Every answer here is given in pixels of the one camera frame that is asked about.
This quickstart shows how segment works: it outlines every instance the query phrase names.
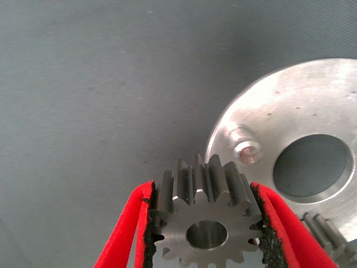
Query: machined aluminum part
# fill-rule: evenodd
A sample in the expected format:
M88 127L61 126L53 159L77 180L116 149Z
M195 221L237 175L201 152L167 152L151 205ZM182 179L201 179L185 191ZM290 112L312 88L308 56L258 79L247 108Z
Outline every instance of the machined aluminum part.
M325 59L298 64L257 80L226 108L209 138L205 160L218 154L235 161L248 180L278 192L302 218L305 212L330 219L347 241L357 239L357 60ZM234 126L247 126L263 156L243 165L232 149ZM345 169L331 186L311 195L289 195L274 182L280 154L311 135L337 138L346 151Z
M204 164L199 154L192 166L177 160L157 189L153 233L161 240L163 258L180 259L180 267L198 268L226 260L241 263L242 251L255 251L262 219L254 195L233 162L222 166L218 155Z

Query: red clamp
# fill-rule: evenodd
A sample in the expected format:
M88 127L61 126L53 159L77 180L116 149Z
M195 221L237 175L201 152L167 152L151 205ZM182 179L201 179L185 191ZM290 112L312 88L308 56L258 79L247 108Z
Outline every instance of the red clamp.
M273 267L337 268L277 193L258 183L252 183L251 186L256 198L261 201L259 205L263 210L264 220L268 221L275 231L276 239L281 244L283 258L286 260L286 265L274 264ZM149 210L154 192L153 181L135 188L95 268L127 267L136 228L138 228L138 236L134 268L151 267L153 252L150 252L146 240L151 239Z

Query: gear bore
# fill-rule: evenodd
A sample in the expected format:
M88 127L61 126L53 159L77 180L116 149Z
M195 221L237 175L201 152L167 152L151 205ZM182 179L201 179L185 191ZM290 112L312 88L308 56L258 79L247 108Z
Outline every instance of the gear bore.
M163 258L178 257L180 267L198 268L226 260L244 261L242 251L255 251L255 228L262 219L247 179L229 162L222 167L213 155L204 164L199 154L193 166L177 160L174 172L165 171L157 191L153 232L162 240Z

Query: gear tooth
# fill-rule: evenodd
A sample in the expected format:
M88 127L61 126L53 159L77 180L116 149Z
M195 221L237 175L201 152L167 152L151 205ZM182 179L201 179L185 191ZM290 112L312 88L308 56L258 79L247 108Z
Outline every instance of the gear tooth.
M243 246L244 251L254 252L258 249L258 246L248 243L248 241Z
M249 216L249 223L250 225L252 224L257 224L262 220L262 216L261 215L251 215Z
M172 251L168 247L163 248L162 257L167 261L176 258L176 256L172 253Z
M198 262L197 268L208 268L208 264L206 264L205 262Z
M249 236L251 238L260 238L263 236L263 232L261 230L250 230Z
M244 261L243 254L241 252L237 252L234 257L231 258L235 263L241 264Z
M194 164L192 167L192 181L195 198L197 192L204 192L208 201L213 200L211 191L209 190L211 185L200 154L195 154L194 156Z
M189 264L188 262L184 261L181 258L180 258L179 262L180 262L180 268L188 268L191 265L191 264Z
M154 242L154 245L158 248L165 248L166 247L166 241L165 240L158 240Z
M229 188L229 194L231 196L232 205L235 206L239 203L248 203L249 198L246 193L244 182L238 172L237 166L234 162L229 162L223 166L225 171L225 176L227 180L227 185Z
M211 182L214 201L219 195L229 193L228 185L225 180L224 170L218 155L213 155L208 162L208 173Z
M163 173L161 187L158 187L157 189L158 196L157 196L156 211L159 212L159 214L173 212L172 190L173 190L172 172L166 170Z
M226 261L222 260L222 261L215 261L214 262L216 268L226 268Z
M193 204L194 198L191 173L192 169L184 161L181 159L176 161L173 174L173 197L180 198L189 205Z
M250 185L248 183L247 177L245 177L244 174L239 174L239 177L240 177L240 181L242 182L242 184L245 187L246 195L250 202L250 206L248 209L249 215L262 215L262 212L259 209L258 203L254 197L252 189L250 188Z

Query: steel gear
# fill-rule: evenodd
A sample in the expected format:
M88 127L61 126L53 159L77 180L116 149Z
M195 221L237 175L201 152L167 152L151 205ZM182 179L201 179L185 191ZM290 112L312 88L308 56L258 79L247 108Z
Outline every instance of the steel gear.
M156 200L153 232L163 238L163 258L180 258L180 267L198 268L226 260L244 261L242 251L255 251L254 228L262 219L243 174L229 162L222 167L218 155L204 164L199 154L193 166L177 160L175 171L165 171Z

